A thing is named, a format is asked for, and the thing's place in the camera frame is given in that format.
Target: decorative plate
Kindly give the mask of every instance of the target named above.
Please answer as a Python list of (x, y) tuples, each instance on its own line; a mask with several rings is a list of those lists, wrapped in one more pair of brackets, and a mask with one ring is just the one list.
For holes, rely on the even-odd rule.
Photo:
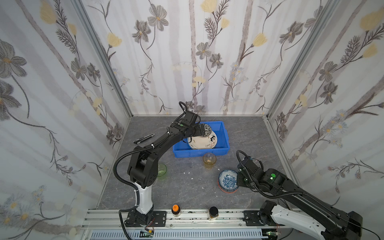
[(217, 144), (217, 136), (214, 131), (208, 137), (192, 137), (188, 138), (188, 145), (192, 149), (211, 149)]
[(218, 176), (218, 185), (224, 192), (235, 192), (238, 189), (237, 172), (231, 169), (222, 171)]

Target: ventilation grille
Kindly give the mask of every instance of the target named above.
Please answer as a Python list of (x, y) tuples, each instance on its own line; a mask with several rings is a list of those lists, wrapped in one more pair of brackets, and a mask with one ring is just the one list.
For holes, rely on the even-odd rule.
[[(131, 239), (148, 239), (148, 237), (139, 237), (140, 230), (127, 230)], [(255, 238), (268, 238), (263, 237), (261, 229), (160, 229), (155, 230), (152, 238), (157, 239), (180, 239), (180, 240), (193, 240), (193, 239), (255, 239)], [(93, 230), (90, 240), (126, 240), (122, 230)]]

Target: black lid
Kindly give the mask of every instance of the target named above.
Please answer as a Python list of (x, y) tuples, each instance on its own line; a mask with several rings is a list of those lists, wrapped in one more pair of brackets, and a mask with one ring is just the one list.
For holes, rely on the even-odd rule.
[(209, 209), (209, 215), (211, 217), (217, 217), (218, 216), (218, 209), (217, 209), (217, 207), (211, 207)]

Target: small jar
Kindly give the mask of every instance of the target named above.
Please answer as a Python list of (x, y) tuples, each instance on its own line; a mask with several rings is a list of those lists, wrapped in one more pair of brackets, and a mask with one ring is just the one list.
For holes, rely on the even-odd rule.
[(208, 220), (213, 221), (218, 217), (217, 207), (211, 207), (208, 211)]
[(175, 216), (175, 217), (180, 216), (180, 214), (181, 214), (181, 210), (180, 210), (179, 205), (177, 205), (177, 204), (173, 205), (173, 207), (172, 207), (172, 214), (173, 214), (173, 216)]

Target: blue and white bowl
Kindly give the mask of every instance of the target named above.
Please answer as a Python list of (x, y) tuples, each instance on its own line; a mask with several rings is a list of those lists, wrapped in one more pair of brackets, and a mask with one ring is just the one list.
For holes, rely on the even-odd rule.
[(222, 171), (218, 176), (218, 185), (224, 192), (235, 192), (239, 187), (237, 185), (237, 172), (231, 169)]

